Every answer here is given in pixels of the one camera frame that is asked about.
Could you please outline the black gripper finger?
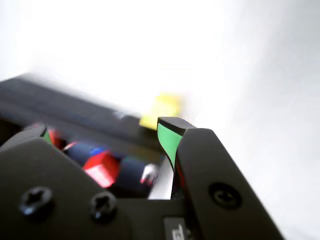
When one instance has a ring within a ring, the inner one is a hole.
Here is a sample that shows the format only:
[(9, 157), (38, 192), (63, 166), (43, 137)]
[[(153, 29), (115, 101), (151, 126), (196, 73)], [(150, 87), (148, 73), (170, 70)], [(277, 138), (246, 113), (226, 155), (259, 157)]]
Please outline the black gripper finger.
[(109, 192), (42, 137), (0, 152), (3, 240), (129, 240)]
[(158, 141), (201, 240), (280, 240), (282, 235), (217, 135), (159, 117)]

